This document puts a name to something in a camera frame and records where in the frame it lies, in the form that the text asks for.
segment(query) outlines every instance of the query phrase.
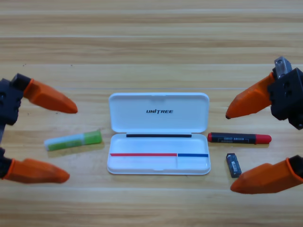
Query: metal connector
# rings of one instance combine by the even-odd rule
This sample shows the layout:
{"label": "metal connector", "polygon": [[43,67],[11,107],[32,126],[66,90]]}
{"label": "metal connector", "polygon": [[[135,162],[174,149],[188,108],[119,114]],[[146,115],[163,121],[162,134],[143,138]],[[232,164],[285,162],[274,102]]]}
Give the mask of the metal connector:
{"label": "metal connector", "polygon": [[281,77],[289,73],[291,70],[293,70],[290,62],[283,56],[275,60],[275,69],[277,79],[280,79]]}

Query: blue line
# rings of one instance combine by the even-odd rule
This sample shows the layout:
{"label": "blue line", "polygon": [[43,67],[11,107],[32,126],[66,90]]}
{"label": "blue line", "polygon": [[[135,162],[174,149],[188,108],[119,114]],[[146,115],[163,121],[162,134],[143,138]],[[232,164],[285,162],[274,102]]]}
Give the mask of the blue line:
{"label": "blue line", "polygon": [[208,157],[208,154],[178,154],[178,157]]}

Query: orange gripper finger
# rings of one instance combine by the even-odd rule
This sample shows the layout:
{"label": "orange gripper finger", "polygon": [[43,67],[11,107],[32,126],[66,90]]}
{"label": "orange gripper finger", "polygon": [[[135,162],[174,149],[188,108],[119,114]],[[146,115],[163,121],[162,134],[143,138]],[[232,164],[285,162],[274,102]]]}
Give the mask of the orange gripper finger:
{"label": "orange gripper finger", "polygon": [[70,175],[64,170],[33,159],[23,162],[12,160],[8,173],[3,179],[20,183],[64,183]]}
{"label": "orange gripper finger", "polygon": [[241,174],[231,190],[242,194],[276,193],[302,183],[303,178],[295,174],[287,158],[275,165],[265,163]]}
{"label": "orange gripper finger", "polygon": [[267,77],[238,94],[229,105],[226,118],[255,114],[271,105],[267,87],[274,82],[274,75],[271,72]]}
{"label": "orange gripper finger", "polygon": [[23,94],[31,103],[45,109],[69,114],[78,112],[76,104],[64,94],[34,79],[30,80]]}

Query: black stripe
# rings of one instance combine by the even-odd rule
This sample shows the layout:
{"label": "black stripe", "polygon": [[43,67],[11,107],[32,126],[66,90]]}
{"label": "black stripe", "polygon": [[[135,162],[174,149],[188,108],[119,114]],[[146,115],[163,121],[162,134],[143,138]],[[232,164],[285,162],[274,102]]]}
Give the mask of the black stripe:
{"label": "black stripe", "polygon": [[183,138],[190,138],[191,134],[127,134],[126,137],[183,137]]}

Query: unitree logo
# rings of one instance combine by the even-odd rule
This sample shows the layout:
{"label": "unitree logo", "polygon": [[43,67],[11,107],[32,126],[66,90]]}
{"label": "unitree logo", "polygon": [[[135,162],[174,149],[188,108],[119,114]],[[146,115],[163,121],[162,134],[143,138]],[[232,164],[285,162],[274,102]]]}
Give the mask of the unitree logo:
{"label": "unitree logo", "polygon": [[147,113],[151,113],[151,114],[172,114],[173,113],[173,110],[147,110],[146,111]]}

